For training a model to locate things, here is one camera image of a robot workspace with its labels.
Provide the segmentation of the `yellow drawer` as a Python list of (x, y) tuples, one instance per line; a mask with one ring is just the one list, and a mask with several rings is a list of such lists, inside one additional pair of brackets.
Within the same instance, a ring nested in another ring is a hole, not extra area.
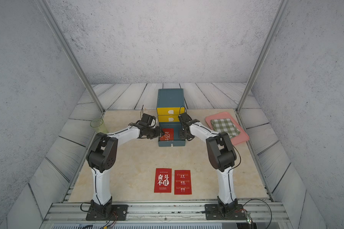
[(180, 115), (185, 112), (185, 107), (158, 107), (158, 115)]
[(159, 115), (158, 121), (160, 123), (179, 122), (179, 118), (178, 115)]

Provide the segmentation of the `aluminium frame post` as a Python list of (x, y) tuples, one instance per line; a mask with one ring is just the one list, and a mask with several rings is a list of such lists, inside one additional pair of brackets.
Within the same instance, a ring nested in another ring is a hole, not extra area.
[(85, 72), (83, 71), (82, 67), (79, 64), (79, 61), (77, 60), (74, 52), (72, 51), (66, 37), (64, 36), (61, 28), (59, 27), (55, 17), (53, 16), (50, 7), (48, 6), (47, 2), (45, 0), (36, 0), (35, 1), (39, 10), (43, 14), (47, 24), (49, 25), (50, 29), (54, 33), (56, 39), (59, 41), (63, 51), (65, 52), (67, 58), (69, 59), (71, 65), (73, 66), (76, 74), (80, 78), (82, 84), (84, 85), (85, 89), (89, 93), (91, 99), (96, 104), (99, 111), (103, 114), (105, 113), (105, 108), (101, 104), (100, 100), (98, 99), (98, 96), (96, 95), (93, 87), (91, 86), (89, 80), (86, 77)]
[(243, 92), (243, 95), (239, 101), (238, 107), (236, 109), (237, 113), (240, 113), (240, 111), (243, 109), (244, 104), (248, 98), (249, 92), (251, 91), (252, 87), (254, 86), (254, 83), (260, 73), (260, 70), (264, 64), (265, 58), (270, 50), (270, 46), (272, 42), (274, 41), (274, 38), (279, 30), (280, 24), (285, 16), (285, 13), (288, 9), (290, 0), (282, 0), (279, 4), (279, 8), (276, 12), (276, 15), (274, 17), (274, 20), (271, 24), (271, 27), (268, 31), (268, 34), (266, 36), (265, 42), (262, 46), (261, 52), (258, 56), (258, 59), (254, 65), (254, 68), (251, 72), (251, 75), (247, 81), (245, 90)]

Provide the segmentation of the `right aluminium frame post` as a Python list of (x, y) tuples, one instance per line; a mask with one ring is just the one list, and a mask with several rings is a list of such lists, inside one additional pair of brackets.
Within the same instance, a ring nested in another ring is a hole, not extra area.
[(280, 24), (285, 16), (285, 13), (288, 9), (290, 0), (282, 0), (279, 4), (279, 8), (276, 12), (276, 15), (274, 17), (274, 20), (271, 24), (271, 27), (268, 31), (268, 34), (266, 36), (265, 42), (262, 46), (261, 52), (258, 56), (258, 59), (254, 65), (254, 68), (251, 72), (251, 75), (247, 81), (245, 90), (243, 92), (243, 95), (239, 101), (238, 107), (236, 109), (237, 113), (240, 113), (240, 111), (243, 109), (244, 104), (248, 98), (249, 92), (251, 91), (252, 87), (254, 86), (254, 83), (260, 73), (260, 70), (264, 64), (265, 58), (270, 50), (270, 46), (272, 42), (274, 41), (274, 38), (279, 30)]

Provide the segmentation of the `green transparent plastic cup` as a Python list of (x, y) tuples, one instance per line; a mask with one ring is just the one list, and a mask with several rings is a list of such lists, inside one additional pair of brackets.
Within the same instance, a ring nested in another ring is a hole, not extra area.
[(93, 130), (96, 133), (103, 133), (103, 134), (109, 133), (105, 126), (104, 120), (102, 118), (93, 119), (90, 122), (90, 126), (93, 128)]

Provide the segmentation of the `teal drawer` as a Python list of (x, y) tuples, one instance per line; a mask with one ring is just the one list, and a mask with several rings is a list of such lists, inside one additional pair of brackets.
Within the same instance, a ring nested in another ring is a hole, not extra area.
[(162, 131), (158, 139), (159, 147), (184, 147), (186, 140), (181, 136), (182, 125), (179, 122), (159, 123)]

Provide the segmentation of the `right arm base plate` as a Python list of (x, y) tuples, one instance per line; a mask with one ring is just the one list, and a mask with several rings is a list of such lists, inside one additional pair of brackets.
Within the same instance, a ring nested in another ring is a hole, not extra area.
[(246, 220), (247, 214), (241, 204), (205, 204), (205, 218), (207, 220)]

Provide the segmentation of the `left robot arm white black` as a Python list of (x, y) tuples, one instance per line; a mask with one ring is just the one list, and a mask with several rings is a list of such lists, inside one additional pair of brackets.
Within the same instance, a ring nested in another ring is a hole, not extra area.
[(156, 117), (148, 114), (143, 114), (141, 120), (115, 133), (96, 135), (86, 157), (93, 175), (92, 210), (100, 214), (111, 212), (110, 169), (116, 162), (118, 147), (134, 139), (154, 139), (160, 136)]

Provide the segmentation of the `aluminium front rail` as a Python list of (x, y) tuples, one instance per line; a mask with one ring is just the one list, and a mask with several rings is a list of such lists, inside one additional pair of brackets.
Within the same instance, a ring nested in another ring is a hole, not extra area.
[(116, 202), (112, 213), (92, 214), (89, 204), (52, 204), (42, 229), (291, 229), (280, 202), (243, 201), (243, 209), (222, 216), (212, 200)]

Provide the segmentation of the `green checkered cloth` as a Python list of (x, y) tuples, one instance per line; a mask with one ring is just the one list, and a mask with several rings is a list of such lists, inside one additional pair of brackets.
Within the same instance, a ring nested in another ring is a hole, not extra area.
[(229, 138), (234, 138), (240, 134), (240, 130), (229, 118), (212, 119), (211, 125), (214, 131), (220, 132), (220, 133), (225, 132), (229, 135)]

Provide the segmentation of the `left aluminium frame post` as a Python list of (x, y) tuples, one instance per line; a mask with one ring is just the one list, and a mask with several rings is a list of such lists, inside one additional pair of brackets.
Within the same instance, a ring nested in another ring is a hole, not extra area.
[(89, 80), (86, 77), (85, 72), (83, 71), (82, 67), (79, 64), (79, 61), (77, 60), (74, 52), (72, 51), (66, 37), (64, 36), (61, 28), (59, 27), (55, 17), (53, 16), (50, 7), (48, 6), (47, 2), (45, 0), (36, 0), (35, 1), (39, 10), (43, 14), (47, 24), (49, 25), (50, 29), (54, 33), (56, 39), (59, 41), (63, 51), (65, 52), (67, 58), (69, 59), (71, 65), (73, 66), (76, 74), (80, 78), (82, 84), (84, 85), (85, 89), (89, 93), (91, 99), (96, 104), (99, 111), (103, 114), (105, 113), (105, 108), (101, 104), (100, 100), (98, 99), (98, 96), (96, 95), (93, 87), (91, 86)]

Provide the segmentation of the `teal drawer cabinet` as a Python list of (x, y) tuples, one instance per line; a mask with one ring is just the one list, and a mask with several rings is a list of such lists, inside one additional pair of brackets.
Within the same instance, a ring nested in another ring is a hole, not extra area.
[(157, 107), (185, 107), (183, 89), (167, 88), (158, 90)]

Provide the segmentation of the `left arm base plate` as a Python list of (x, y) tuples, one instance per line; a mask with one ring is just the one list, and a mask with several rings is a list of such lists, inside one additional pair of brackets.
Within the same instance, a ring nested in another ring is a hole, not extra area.
[(101, 206), (92, 203), (86, 215), (86, 221), (125, 221), (128, 205), (106, 205)]

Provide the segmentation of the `pink tray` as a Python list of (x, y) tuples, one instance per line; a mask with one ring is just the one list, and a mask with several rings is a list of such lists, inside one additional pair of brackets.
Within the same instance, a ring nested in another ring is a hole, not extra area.
[(242, 129), (235, 117), (229, 112), (221, 112), (207, 116), (205, 121), (212, 130), (219, 133), (227, 133), (234, 146), (245, 143), (249, 140), (248, 134)]

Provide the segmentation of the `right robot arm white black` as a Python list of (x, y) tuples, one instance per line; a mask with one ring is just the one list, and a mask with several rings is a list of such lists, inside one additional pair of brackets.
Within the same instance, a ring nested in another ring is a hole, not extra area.
[(199, 120), (192, 119), (188, 113), (178, 116), (182, 126), (182, 136), (191, 141), (195, 137), (206, 143), (208, 159), (217, 171), (218, 211), (226, 217), (236, 211), (238, 200), (234, 192), (233, 170), (237, 155), (226, 132), (216, 132), (204, 126)]

